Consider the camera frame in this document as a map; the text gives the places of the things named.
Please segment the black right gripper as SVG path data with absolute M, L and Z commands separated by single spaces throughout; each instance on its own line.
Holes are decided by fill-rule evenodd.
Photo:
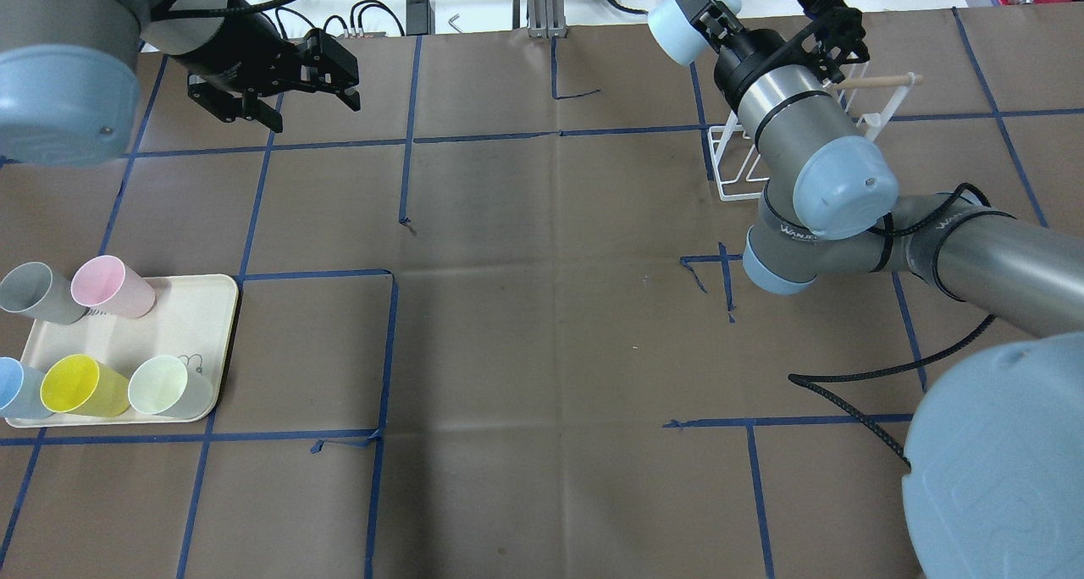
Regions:
M 749 29 L 737 20 L 737 0 L 675 0 L 683 20 L 717 52 L 715 83 L 722 97 L 744 97 L 770 70 L 793 62 L 773 29 Z

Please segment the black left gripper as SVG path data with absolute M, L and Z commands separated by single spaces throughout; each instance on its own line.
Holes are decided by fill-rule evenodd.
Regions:
M 353 112 L 362 108 L 357 57 L 323 29 L 310 29 L 294 44 L 261 14 L 220 17 L 212 25 L 217 29 L 208 36 L 176 36 L 165 51 L 198 78 L 188 97 L 221 123 L 243 119 L 281 133 L 281 113 L 263 98 L 282 90 L 333 94 Z

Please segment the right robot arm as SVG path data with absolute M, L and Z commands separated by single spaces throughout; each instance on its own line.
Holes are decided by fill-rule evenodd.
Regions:
M 827 89 L 870 57 L 862 12 L 844 0 L 797 1 L 809 24 L 790 39 L 744 26 L 740 0 L 663 0 L 648 14 L 674 62 L 717 52 L 717 89 L 767 162 L 746 235 L 747 276 L 793 295 L 829 273 L 906 271 L 988 316 L 959 343 L 903 366 L 788 379 L 855 419 L 909 468 L 904 517 L 926 578 L 1080 578 L 1081 239 L 1022 223 L 971 183 L 899 194 L 882 151 Z M 999 319 L 1030 339 L 949 368 L 904 443 L 828 389 L 929 366 Z

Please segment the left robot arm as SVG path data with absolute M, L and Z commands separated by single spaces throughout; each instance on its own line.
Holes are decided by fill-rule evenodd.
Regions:
M 221 123 L 281 132 L 268 101 L 291 91 L 360 111 L 351 52 L 321 28 L 287 40 L 267 20 L 294 1 L 3 0 L 3 157 L 85 167 L 121 156 L 136 128 L 142 44 L 185 67 L 188 97 Z

